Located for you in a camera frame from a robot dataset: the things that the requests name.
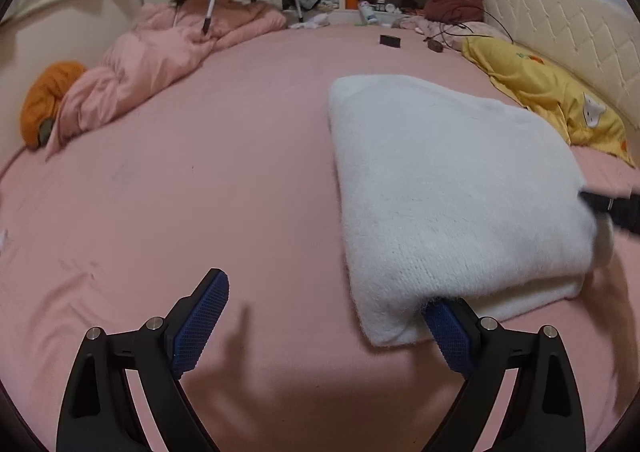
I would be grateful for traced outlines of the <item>white fluffy knit sweater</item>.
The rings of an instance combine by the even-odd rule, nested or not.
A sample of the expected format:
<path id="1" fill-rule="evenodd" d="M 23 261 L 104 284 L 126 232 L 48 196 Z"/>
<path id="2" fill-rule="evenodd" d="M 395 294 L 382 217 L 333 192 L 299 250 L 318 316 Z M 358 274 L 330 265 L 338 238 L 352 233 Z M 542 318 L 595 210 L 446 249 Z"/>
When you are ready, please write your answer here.
<path id="1" fill-rule="evenodd" d="M 505 321 L 576 297 L 613 256 L 612 223 L 544 120 L 401 74 L 332 83 L 329 118 L 350 291 L 377 347 L 429 339 L 461 298 Z"/>

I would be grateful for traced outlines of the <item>yellow cat print blanket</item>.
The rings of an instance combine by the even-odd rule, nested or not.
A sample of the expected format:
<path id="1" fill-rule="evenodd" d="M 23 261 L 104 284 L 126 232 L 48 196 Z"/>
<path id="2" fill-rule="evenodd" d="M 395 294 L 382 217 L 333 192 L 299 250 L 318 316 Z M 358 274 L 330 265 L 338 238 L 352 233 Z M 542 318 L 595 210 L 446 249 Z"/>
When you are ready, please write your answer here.
<path id="1" fill-rule="evenodd" d="M 491 37 L 464 39 L 461 54 L 498 91 L 550 123 L 566 144 L 590 147 L 634 165 L 622 118 L 560 66 Z"/>

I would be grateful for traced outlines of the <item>cream tufted headboard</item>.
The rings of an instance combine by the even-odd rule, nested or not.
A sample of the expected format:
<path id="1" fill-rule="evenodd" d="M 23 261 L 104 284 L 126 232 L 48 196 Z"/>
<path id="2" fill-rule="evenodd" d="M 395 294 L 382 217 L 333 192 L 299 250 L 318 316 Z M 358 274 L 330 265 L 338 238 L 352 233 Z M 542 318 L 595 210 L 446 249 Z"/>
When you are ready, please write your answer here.
<path id="1" fill-rule="evenodd" d="M 639 22 L 607 0 L 483 0 L 513 39 L 547 56 L 639 126 Z"/>

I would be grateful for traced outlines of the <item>small dark charger block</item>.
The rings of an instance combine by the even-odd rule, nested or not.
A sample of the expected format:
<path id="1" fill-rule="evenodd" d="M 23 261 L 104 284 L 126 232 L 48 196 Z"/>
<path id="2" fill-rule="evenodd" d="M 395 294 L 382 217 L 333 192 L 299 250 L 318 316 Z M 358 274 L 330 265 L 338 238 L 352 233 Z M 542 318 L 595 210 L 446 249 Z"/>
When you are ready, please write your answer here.
<path id="1" fill-rule="evenodd" d="M 442 44 L 435 39 L 427 39 L 426 43 L 427 48 L 435 53 L 442 53 L 442 51 L 444 51 L 444 47 L 442 46 Z"/>

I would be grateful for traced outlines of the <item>dark red clothing pile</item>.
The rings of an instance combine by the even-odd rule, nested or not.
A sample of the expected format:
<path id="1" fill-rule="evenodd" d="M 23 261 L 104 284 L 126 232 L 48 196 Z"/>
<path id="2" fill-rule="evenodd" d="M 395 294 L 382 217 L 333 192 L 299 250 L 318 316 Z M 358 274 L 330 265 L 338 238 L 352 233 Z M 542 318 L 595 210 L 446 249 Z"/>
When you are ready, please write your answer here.
<path id="1" fill-rule="evenodd" d="M 423 16 L 432 22 L 455 24 L 456 22 L 482 22 L 483 0 L 428 0 Z"/>

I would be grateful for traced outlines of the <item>pink bed sheet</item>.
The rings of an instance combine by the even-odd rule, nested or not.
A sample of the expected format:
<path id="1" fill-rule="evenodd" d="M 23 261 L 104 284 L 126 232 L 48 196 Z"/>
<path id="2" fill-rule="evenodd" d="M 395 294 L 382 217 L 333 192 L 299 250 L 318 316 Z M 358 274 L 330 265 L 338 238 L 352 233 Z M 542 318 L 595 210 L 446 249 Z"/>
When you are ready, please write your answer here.
<path id="1" fill-rule="evenodd" d="M 362 337 L 348 294 L 326 101 L 346 74 L 499 92 L 411 31 L 266 34 L 1 182 L 1 380 L 55 445 L 87 329 L 132 331 L 224 270 L 230 297 L 182 384 L 225 451 L 417 451 L 460 386 L 425 342 Z"/>

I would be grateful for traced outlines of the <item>small black box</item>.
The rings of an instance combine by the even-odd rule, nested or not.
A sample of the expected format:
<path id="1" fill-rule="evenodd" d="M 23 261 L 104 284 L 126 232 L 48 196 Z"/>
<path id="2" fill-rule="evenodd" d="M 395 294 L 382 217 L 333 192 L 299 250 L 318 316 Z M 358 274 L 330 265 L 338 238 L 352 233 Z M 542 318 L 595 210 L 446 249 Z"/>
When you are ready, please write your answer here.
<path id="1" fill-rule="evenodd" d="M 401 39 L 395 36 L 390 36 L 389 34 L 381 34 L 380 45 L 389 46 L 390 48 L 400 48 Z"/>

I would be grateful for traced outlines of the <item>orange pumpkin cushion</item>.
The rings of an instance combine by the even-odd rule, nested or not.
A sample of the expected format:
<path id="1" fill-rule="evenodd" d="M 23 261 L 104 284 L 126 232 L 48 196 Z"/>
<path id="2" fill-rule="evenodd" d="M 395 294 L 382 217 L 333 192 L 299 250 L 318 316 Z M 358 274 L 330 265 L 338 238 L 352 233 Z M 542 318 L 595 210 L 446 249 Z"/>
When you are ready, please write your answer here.
<path id="1" fill-rule="evenodd" d="M 87 70 L 76 60 L 62 60 L 48 66 L 29 88 L 20 114 L 20 131 L 28 149 L 47 143 L 62 100 Z"/>

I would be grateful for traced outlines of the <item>white blue tube bottle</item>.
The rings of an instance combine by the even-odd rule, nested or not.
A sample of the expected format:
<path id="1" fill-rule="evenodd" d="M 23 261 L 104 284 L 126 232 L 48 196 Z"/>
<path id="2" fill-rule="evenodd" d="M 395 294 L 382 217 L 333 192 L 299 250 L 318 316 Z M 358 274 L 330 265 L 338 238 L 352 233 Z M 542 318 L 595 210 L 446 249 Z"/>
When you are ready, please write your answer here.
<path id="1" fill-rule="evenodd" d="M 360 13 L 360 17 L 362 22 L 365 25 L 377 25 L 378 24 L 378 16 L 376 16 L 374 8 L 365 0 L 360 0 L 358 2 L 358 11 Z"/>

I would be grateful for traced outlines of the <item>pink crumpled duvet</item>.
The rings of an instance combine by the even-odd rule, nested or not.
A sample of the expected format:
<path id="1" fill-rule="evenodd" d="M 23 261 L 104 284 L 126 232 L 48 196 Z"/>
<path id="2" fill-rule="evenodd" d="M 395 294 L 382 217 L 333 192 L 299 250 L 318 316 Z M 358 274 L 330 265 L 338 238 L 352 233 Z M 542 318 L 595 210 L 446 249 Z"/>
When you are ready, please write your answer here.
<path id="1" fill-rule="evenodd" d="M 128 114 L 197 70 L 209 55 L 286 26 L 282 12 L 264 1 L 217 3 L 204 31 L 206 11 L 206 0 L 186 0 L 180 8 L 146 4 L 131 29 L 65 93 L 46 154 Z"/>

